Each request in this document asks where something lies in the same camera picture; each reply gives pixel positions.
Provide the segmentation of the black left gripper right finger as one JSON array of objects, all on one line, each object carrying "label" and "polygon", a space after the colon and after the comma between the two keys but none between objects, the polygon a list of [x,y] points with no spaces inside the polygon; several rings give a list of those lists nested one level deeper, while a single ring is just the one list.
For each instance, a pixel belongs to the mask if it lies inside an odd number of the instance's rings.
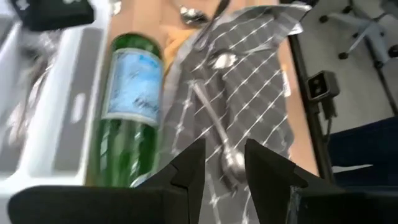
[{"label": "black left gripper right finger", "polygon": [[398,224],[398,190],[341,188],[254,139],[245,166],[260,224]]}]

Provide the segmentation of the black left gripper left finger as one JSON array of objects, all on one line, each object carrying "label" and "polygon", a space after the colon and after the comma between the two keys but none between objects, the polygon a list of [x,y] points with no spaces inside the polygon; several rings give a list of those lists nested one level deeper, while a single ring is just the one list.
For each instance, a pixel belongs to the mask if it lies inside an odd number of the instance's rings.
[{"label": "black left gripper left finger", "polygon": [[36,186],[7,204],[12,224],[198,224],[205,182],[204,139],[136,188]]}]

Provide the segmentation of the silver spoon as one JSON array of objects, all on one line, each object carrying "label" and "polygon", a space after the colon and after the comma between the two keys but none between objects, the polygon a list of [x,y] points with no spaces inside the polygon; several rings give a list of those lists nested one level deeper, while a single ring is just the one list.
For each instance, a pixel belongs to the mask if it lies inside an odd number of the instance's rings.
[{"label": "silver spoon", "polygon": [[202,104],[202,108],[205,109],[208,119],[212,122],[212,125],[208,127],[199,122],[197,124],[201,128],[215,128],[221,140],[223,148],[220,154],[220,166],[224,176],[231,183],[231,188],[236,189],[241,184],[247,184],[244,153],[231,145],[227,132],[221,123],[221,118],[211,105],[204,82],[202,80],[194,80],[188,83]]},{"label": "silver spoon", "polygon": [[182,22],[189,26],[200,26],[209,22],[207,15],[198,9],[179,5],[180,18]]},{"label": "silver spoon", "polygon": [[273,51],[276,49],[275,44],[264,44],[253,49],[245,50],[245,51],[237,51],[232,49],[221,49],[212,53],[210,57],[206,61],[207,67],[213,70],[219,70],[224,68],[232,67],[237,64],[237,62],[244,57],[247,57],[251,54],[262,52],[262,51]]}]

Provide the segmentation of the grey checked dish towel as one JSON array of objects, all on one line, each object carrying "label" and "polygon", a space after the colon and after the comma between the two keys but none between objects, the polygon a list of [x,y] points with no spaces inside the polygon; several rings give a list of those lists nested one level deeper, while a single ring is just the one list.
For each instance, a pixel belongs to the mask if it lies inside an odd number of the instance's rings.
[{"label": "grey checked dish towel", "polygon": [[[202,51],[193,49],[198,32],[183,39],[166,77],[160,165],[165,166],[197,139],[206,141],[205,182],[198,224],[259,224],[251,191],[246,184],[231,188],[220,166],[223,148],[215,128],[189,81],[202,80],[213,109],[221,118],[230,143],[244,151],[248,139],[288,157],[294,141],[289,125],[280,66],[280,44],[310,10],[290,4],[252,6],[223,16],[214,26]],[[207,59],[217,50],[245,51],[275,44],[239,60],[229,68],[213,70]]]}]

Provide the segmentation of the person's leg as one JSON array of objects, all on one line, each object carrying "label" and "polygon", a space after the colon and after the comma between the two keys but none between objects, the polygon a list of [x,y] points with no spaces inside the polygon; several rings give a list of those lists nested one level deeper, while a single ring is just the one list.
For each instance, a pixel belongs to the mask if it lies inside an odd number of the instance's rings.
[{"label": "person's leg", "polygon": [[328,153],[333,167],[365,165],[335,173],[336,185],[398,193],[398,116],[333,133]]}]

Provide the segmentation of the white cutlery tray organizer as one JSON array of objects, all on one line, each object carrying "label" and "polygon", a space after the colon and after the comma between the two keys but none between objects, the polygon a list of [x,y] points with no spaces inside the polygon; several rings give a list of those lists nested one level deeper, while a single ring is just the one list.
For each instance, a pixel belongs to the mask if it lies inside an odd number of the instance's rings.
[{"label": "white cutlery tray organizer", "polygon": [[109,0],[88,1],[93,23],[31,32],[0,0],[0,224],[22,190],[86,182],[111,22]]}]

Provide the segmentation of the green glass bottle blue label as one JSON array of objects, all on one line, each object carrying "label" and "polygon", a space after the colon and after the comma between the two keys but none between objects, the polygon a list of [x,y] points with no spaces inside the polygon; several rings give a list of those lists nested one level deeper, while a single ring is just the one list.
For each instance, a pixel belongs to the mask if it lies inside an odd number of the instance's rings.
[{"label": "green glass bottle blue label", "polygon": [[136,187],[155,166],[164,64],[150,37],[125,33],[111,43],[102,110],[91,148],[94,184]]}]

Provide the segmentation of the silver knife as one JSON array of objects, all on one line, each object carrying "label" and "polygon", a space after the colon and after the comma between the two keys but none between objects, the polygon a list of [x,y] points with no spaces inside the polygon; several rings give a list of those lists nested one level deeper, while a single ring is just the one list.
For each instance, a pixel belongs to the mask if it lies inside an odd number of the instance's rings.
[{"label": "silver knife", "polygon": [[208,39],[210,38],[211,31],[215,22],[220,18],[222,13],[228,8],[231,0],[221,0],[220,3],[217,5],[217,8],[211,18],[210,22],[200,31],[197,38],[193,43],[193,49],[196,51],[202,51],[207,43]]}]

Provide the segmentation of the grey office chair base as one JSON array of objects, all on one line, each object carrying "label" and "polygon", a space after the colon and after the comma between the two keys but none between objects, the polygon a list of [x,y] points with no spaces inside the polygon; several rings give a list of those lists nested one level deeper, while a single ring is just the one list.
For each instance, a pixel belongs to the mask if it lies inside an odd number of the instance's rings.
[{"label": "grey office chair base", "polygon": [[398,58],[398,45],[392,45],[389,48],[386,47],[383,41],[385,31],[379,24],[380,20],[387,15],[395,17],[398,20],[398,0],[381,0],[380,7],[383,13],[377,17],[370,17],[354,4],[349,4],[340,13],[332,12],[322,15],[319,18],[319,22],[322,24],[328,22],[330,19],[334,19],[357,29],[352,35],[354,42],[348,50],[338,54],[340,60],[347,59],[349,54],[362,40],[370,41],[373,47],[376,55],[374,61],[375,68],[382,68],[390,58]]}]

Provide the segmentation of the black aluminium table frame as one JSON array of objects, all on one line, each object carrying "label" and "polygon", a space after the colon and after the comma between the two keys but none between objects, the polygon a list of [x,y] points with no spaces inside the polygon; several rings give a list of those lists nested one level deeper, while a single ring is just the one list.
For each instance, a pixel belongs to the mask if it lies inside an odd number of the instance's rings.
[{"label": "black aluminium table frame", "polygon": [[291,35],[288,37],[288,40],[295,69],[295,77],[297,79],[298,89],[302,97],[304,115],[308,125],[312,144],[312,152],[315,156],[317,171],[322,179],[325,179],[333,184],[335,178],[333,176],[330,157],[327,153],[327,147],[325,146],[323,138],[323,129],[318,118],[318,105],[310,102],[307,98],[308,91],[306,89],[305,83],[308,78],[308,73],[303,59],[299,37],[298,35]]}]

